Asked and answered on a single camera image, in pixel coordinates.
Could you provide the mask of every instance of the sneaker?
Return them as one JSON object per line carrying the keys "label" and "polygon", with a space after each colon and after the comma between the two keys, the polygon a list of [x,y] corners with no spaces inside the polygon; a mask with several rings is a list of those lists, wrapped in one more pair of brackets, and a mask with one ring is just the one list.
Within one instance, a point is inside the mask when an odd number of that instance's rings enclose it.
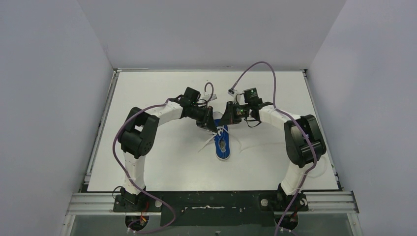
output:
{"label": "sneaker", "polygon": [[217,126],[217,135],[214,137],[214,143],[216,145],[216,155],[217,158],[221,161],[227,160],[230,156],[230,148],[229,148],[229,133],[227,131],[228,127],[227,125],[223,126],[222,128],[219,128],[219,122],[220,119],[215,119],[214,123]]}

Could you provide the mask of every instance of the shoelace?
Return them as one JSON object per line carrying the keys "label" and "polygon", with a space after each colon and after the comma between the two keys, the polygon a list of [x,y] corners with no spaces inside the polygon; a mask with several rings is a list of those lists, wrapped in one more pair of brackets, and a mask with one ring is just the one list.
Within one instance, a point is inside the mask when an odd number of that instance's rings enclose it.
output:
{"label": "shoelace", "polygon": [[226,133],[228,133],[230,137],[236,139],[236,141],[239,143],[239,153],[240,153],[240,150],[242,149],[242,143],[239,141],[239,139],[237,137],[235,137],[234,135],[232,135],[229,131],[227,131],[222,126],[217,127],[217,129],[218,129],[217,134],[214,134],[209,139],[207,139],[207,141],[204,142],[203,147],[200,150],[198,150],[198,152],[200,152],[201,150],[203,150],[210,143],[211,140],[214,140],[214,137],[216,137],[217,135],[221,135],[221,132],[223,130],[223,131],[226,131]]}

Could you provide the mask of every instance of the gray wall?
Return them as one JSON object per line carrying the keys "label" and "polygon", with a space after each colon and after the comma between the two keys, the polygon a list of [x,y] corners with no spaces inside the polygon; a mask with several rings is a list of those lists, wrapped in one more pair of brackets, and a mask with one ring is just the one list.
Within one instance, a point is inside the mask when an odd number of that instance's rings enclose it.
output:
{"label": "gray wall", "polygon": [[366,236],[416,235],[417,1],[347,0],[309,67]]}
{"label": "gray wall", "polygon": [[75,0],[2,0],[0,39],[0,235],[57,235],[112,68]]}
{"label": "gray wall", "polygon": [[114,67],[307,68],[346,0],[78,0]]}

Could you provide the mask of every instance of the white tabletop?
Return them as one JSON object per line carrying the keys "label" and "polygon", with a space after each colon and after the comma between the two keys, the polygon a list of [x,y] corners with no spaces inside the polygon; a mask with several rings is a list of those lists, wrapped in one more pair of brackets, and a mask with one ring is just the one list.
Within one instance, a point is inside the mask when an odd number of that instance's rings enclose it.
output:
{"label": "white tabletop", "polygon": [[[224,112],[232,97],[227,90],[241,72],[121,72],[93,164],[88,191],[112,191],[122,185],[124,173],[112,155],[112,141],[132,107],[161,104],[183,94],[186,87],[201,93],[204,84],[214,84],[217,100],[210,103]],[[302,72],[276,72],[279,108],[293,114],[315,114]],[[256,87],[263,101],[272,101],[271,72],[248,72],[237,85],[242,91]],[[283,131],[262,123],[249,128],[245,122],[229,126],[239,139],[231,140],[231,156],[216,158],[214,144],[198,150],[210,134],[190,118],[158,127],[155,143],[145,161],[145,183],[150,191],[276,190],[284,178],[289,159]],[[124,163],[120,144],[117,155]],[[311,171],[304,189],[338,189],[328,155]]]}

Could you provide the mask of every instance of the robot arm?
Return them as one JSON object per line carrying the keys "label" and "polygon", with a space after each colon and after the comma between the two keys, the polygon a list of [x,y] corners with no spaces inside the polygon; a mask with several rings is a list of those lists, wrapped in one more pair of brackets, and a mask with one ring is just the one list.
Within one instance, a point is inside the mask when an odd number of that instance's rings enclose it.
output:
{"label": "robot arm", "polygon": [[[326,152],[326,146],[314,116],[301,117],[289,113],[309,137],[317,160]],[[313,165],[313,156],[299,129],[286,116],[277,112],[272,105],[259,110],[259,121],[269,123],[285,132],[285,144],[290,164],[280,187],[286,195],[294,195],[305,171]]]}
{"label": "robot arm", "polygon": [[[213,120],[213,108],[211,106],[200,107],[197,103],[199,98],[200,92],[187,88],[184,95],[170,99],[164,107],[150,109],[138,115],[126,125],[118,141],[123,150],[125,168],[130,174],[131,180],[140,188],[145,189],[146,187],[144,181],[145,158],[153,146],[158,126],[175,119],[190,117],[196,120],[198,127],[217,132]],[[140,110],[137,107],[132,108],[127,119]],[[143,196],[139,195],[140,191],[132,185],[127,176],[125,176],[120,192],[126,200],[135,205]]]}
{"label": "robot arm", "polygon": [[[229,93],[233,96],[233,94],[238,92],[229,91]],[[276,111],[272,103],[262,102],[262,99],[258,97],[256,88],[243,91],[243,96],[246,104],[241,105],[238,102],[227,103],[220,125],[240,123],[242,119],[250,117],[284,130],[290,164],[284,180],[278,186],[278,190],[283,190],[286,195],[295,194],[305,171],[313,165],[313,155],[307,141],[291,119]],[[317,161],[320,160],[320,157],[326,152],[326,145],[316,118],[312,115],[299,116],[288,114],[301,125],[313,145]]]}

